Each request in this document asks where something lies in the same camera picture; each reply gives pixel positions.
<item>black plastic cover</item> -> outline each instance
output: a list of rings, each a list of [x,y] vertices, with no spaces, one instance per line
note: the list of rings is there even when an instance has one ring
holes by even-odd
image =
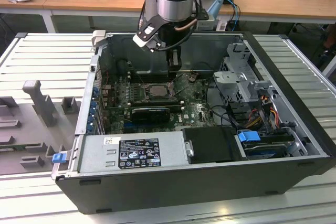
[[[194,150],[191,164],[242,160],[232,127],[185,128],[182,131],[184,141],[191,142]]]

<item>motherboard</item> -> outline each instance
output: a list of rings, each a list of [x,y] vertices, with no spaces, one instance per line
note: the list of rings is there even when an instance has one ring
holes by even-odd
[[[180,73],[173,80],[128,75],[106,83],[102,95],[107,134],[215,126],[205,104],[206,79],[194,73]]]

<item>blue cable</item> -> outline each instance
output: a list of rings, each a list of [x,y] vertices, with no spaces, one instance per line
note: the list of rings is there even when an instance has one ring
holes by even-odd
[[[239,13],[238,13],[238,8],[237,8],[237,6],[235,5],[235,3],[233,3],[231,0],[227,0],[227,1],[234,7],[235,12],[236,12],[236,21],[235,21],[235,25],[234,25],[233,28],[232,28],[232,31],[234,31],[234,30],[236,29],[236,26],[237,26],[237,23],[238,23],[238,15],[239,15]]]

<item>robotic arm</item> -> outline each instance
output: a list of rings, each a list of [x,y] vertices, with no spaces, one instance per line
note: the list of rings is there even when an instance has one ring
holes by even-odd
[[[152,52],[165,51],[169,71],[177,71],[181,68],[180,44],[188,40],[197,22],[209,20],[209,12],[216,16],[222,3],[223,0],[145,0],[147,22],[133,40]]]

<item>power supply label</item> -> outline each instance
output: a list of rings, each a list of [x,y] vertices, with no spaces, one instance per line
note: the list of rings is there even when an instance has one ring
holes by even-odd
[[[120,169],[161,166],[159,139],[137,139],[119,141]]]

